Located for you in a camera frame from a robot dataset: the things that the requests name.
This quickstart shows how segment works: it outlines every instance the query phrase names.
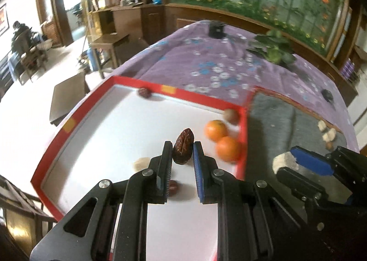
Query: wooden cabinet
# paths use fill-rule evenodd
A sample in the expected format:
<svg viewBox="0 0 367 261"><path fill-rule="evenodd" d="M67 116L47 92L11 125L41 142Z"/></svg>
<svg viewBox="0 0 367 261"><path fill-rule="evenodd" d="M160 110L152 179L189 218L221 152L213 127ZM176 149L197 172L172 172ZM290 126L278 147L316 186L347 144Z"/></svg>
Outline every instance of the wooden cabinet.
<svg viewBox="0 0 367 261"><path fill-rule="evenodd" d="M129 34L131 40L143 38L151 45L166 36L163 5L123 6L112 11L116 32Z"/></svg>

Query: floral tablecloth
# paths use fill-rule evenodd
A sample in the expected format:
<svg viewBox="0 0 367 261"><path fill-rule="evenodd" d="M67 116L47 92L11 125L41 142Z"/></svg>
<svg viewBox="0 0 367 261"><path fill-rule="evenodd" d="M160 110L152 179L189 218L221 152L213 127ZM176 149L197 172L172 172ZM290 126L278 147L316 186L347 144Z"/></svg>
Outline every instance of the floral tablecloth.
<svg viewBox="0 0 367 261"><path fill-rule="evenodd" d="M226 26L226 38L208 36L209 21L177 30L125 62L112 75L157 84L244 104L253 86L281 93L339 127L348 148L359 152L345 103L333 81L298 55L291 71L246 51L255 34ZM324 100L328 89L334 104Z"/></svg>

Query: blue gripper pad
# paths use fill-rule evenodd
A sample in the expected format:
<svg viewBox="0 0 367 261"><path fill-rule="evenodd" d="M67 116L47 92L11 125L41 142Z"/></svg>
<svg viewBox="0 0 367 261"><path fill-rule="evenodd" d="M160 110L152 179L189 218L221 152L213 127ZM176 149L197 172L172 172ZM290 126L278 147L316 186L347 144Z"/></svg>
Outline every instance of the blue gripper pad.
<svg viewBox="0 0 367 261"><path fill-rule="evenodd" d="M320 176L332 176L334 170L326 158L316 152L308 151L299 146L292 147L290 152L296 158L296 163Z"/></svg>

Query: red tray rim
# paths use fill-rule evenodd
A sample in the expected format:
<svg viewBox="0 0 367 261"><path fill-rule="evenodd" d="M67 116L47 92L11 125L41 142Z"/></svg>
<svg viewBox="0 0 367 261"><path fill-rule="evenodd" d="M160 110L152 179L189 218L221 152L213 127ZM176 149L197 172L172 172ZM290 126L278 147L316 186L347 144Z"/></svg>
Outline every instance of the red tray rim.
<svg viewBox="0 0 367 261"><path fill-rule="evenodd" d="M110 76L91 91L84 99L82 99L76 107L65 117L56 130L53 138L49 142L38 166L32 176L31 184L42 203L51 212L57 221L64 216L60 210L51 202L42 190L42 182L45 179L49 168L54 162L56 156L64 146L65 142L72 135L74 129L83 121L87 113L95 106L95 104L114 86L124 85L135 88L148 88L153 93L168 95L174 98L190 101L203 106L212 107L214 109L234 109L240 115L240 133L238 140L243 144L242 153L236 163L235 177L243 180L245 176L246 157L247 157L247 109L218 98L189 92L176 87L160 85L156 83L146 82L138 79L128 78L125 76Z"/></svg>

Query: wooden table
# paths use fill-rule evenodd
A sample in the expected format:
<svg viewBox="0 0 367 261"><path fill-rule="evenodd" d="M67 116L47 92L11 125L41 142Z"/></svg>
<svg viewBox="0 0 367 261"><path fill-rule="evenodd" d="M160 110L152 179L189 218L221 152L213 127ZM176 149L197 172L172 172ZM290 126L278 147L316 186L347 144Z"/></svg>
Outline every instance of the wooden table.
<svg viewBox="0 0 367 261"><path fill-rule="evenodd" d="M103 66L112 60L112 67L117 68L119 67L119 61L116 56L115 47L125 43L129 42L129 34L127 35L121 35L117 33L111 33L111 34L104 34L100 38L96 39L90 44L90 48L92 49L93 56L97 62L98 71L100 73L100 77L102 79L105 78L103 74ZM102 49L108 52L110 58L101 63L99 55L96 53L96 49Z"/></svg>
<svg viewBox="0 0 367 261"><path fill-rule="evenodd" d="M50 123L58 126L88 92L84 72L56 85L51 102Z"/></svg>

